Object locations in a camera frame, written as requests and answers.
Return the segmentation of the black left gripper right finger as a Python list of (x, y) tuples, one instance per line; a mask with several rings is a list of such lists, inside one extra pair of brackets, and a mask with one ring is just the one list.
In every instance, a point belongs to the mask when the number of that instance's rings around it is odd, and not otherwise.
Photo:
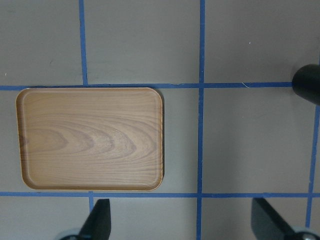
[(294, 235), (293, 228), (265, 198), (252, 199), (250, 226), (257, 240), (285, 240)]

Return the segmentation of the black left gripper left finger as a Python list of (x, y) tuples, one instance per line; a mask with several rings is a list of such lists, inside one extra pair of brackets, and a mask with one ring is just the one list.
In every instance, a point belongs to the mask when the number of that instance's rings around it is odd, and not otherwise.
[(83, 240), (108, 240), (111, 234), (111, 207), (109, 199), (99, 199), (84, 225), (79, 236)]

